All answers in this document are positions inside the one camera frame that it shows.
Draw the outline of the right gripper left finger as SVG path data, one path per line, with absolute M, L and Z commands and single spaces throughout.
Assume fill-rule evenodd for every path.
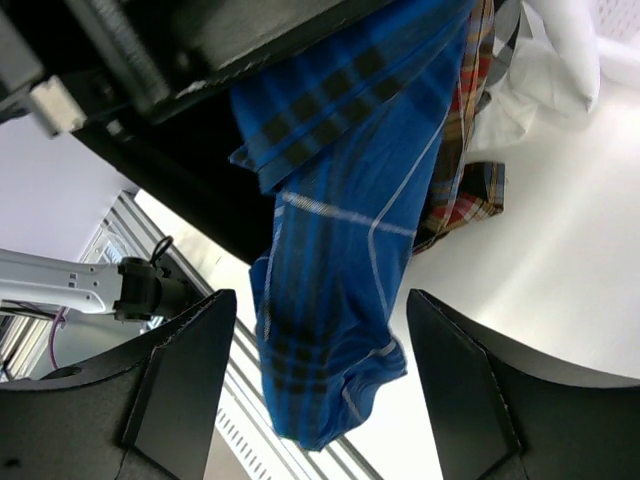
M 100 355 L 2 384 L 2 478 L 203 478 L 236 308 L 220 290 Z

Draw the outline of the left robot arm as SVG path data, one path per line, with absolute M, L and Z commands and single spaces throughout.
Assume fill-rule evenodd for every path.
M 166 236 L 146 258 L 74 263 L 3 249 L 1 313 L 59 322 L 67 310 L 112 315 L 122 322 L 171 319 L 202 295 L 167 255 Z

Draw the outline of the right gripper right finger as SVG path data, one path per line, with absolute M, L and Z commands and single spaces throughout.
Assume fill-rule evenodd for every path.
M 638 380 L 543 353 L 422 290 L 407 320 L 444 478 L 638 478 Z

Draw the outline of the blue plaid shirt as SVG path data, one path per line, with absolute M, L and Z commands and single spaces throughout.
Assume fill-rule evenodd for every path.
M 474 5 L 394 1 L 237 84 L 231 162 L 275 199 L 250 271 L 275 432 L 319 451 L 406 372 L 389 319 Z

